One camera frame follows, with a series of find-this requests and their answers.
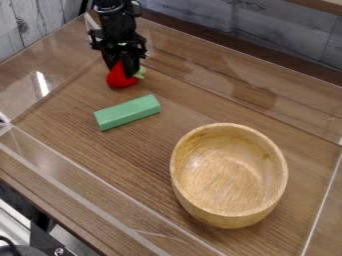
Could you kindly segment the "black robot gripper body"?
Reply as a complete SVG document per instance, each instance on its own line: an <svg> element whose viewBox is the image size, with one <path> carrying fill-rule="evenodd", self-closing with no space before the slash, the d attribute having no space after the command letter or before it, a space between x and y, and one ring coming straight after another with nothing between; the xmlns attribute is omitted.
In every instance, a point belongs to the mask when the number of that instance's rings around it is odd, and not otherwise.
<svg viewBox="0 0 342 256"><path fill-rule="evenodd" d="M128 51L136 54L138 58L146 57L146 40L136 32L129 34L126 38L114 40L104 36L101 29L89 29L88 36L90 48L94 50L104 51L106 54L118 54L122 51Z"/></svg>

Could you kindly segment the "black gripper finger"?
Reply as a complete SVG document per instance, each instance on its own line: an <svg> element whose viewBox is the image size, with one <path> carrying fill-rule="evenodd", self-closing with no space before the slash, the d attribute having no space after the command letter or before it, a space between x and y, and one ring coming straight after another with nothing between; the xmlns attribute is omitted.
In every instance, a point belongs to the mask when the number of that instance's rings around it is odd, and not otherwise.
<svg viewBox="0 0 342 256"><path fill-rule="evenodd" d="M138 71L138 56L134 53L124 52L121 55L122 70L126 77L132 77Z"/></svg>
<svg viewBox="0 0 342 256"><path fill-rule="evenodd" d="M102 60L105 62L108 69L112 69L116 62L120 60L121 49L120 48L112 48L112 49L104 48L101 50L101 56L102 56Z"/></svg>

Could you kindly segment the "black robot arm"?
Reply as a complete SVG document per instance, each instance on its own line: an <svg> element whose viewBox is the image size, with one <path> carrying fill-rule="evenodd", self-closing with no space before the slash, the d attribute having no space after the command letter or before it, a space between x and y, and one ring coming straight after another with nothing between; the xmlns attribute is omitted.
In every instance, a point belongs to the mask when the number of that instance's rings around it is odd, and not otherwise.
<svg viewBox="0 0 342 256"><path fill-rule="evenodd" d="M132 77L146 57L145 38L136 32L136 18L142 8L138 0L94 0L93 11L100 28L90 29L90 46L101 52L106 67L122 64L122 72Z"/></svg>

